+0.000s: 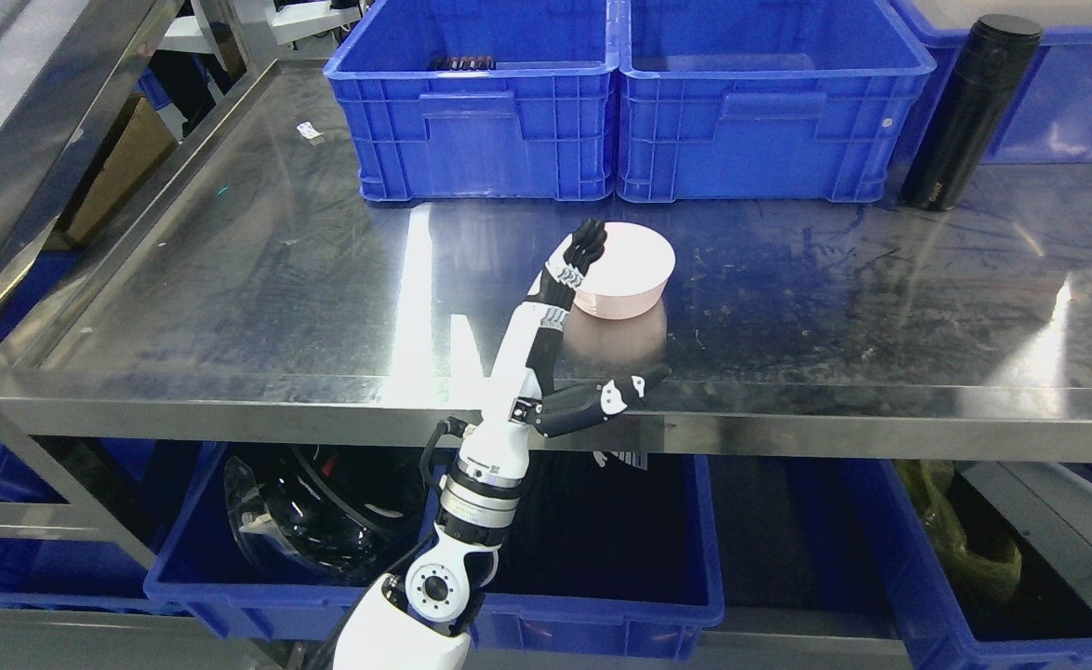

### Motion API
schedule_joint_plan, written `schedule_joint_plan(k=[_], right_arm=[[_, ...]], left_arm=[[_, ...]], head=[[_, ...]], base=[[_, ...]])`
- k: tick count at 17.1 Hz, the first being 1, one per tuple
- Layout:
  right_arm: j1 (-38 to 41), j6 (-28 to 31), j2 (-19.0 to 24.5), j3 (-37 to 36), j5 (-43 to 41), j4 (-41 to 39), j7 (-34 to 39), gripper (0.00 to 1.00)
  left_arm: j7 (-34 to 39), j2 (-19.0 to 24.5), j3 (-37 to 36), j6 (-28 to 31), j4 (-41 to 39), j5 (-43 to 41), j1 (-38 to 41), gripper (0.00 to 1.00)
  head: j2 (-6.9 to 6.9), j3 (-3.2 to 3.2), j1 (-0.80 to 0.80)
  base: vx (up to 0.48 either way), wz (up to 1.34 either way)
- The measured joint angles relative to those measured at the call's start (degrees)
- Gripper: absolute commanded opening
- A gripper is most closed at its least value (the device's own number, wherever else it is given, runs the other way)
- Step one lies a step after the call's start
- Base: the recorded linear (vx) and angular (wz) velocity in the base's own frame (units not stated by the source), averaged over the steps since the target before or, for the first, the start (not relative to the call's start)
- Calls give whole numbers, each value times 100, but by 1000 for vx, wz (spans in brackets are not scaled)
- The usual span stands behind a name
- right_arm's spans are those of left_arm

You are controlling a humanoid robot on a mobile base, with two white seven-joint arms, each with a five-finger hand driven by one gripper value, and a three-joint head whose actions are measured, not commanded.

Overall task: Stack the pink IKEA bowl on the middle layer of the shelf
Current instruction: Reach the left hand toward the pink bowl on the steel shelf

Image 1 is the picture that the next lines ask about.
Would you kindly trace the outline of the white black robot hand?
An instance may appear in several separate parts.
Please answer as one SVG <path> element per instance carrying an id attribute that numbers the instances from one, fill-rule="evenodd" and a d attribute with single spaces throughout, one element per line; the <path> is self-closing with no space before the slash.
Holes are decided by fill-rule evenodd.
<path id="1" fill-rule="evenodd" d="M 554 371 L 575 289 L 603 255 L 605 224 L 584 222 L 568 234 L 513 309 L 480 403 L 480 421 L 462 433 L 456 466 L 486 482 L 522 480 L 529 470 L 530 436 L 567 436 L 603 424 L 645 403 L 670 376 L 666 364 L 636 373 L 558 387 Z"/>

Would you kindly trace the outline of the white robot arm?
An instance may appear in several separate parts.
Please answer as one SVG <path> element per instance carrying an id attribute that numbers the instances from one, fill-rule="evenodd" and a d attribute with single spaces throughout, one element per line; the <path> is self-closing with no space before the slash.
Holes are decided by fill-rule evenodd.
<path id="1" fill-rule="evenodd" d="M 333 669 L 460 669 L 521 496 L 519 480 L 486 482 L 456 463 L 441 479 L 434 530 L 352 608 Z"/>

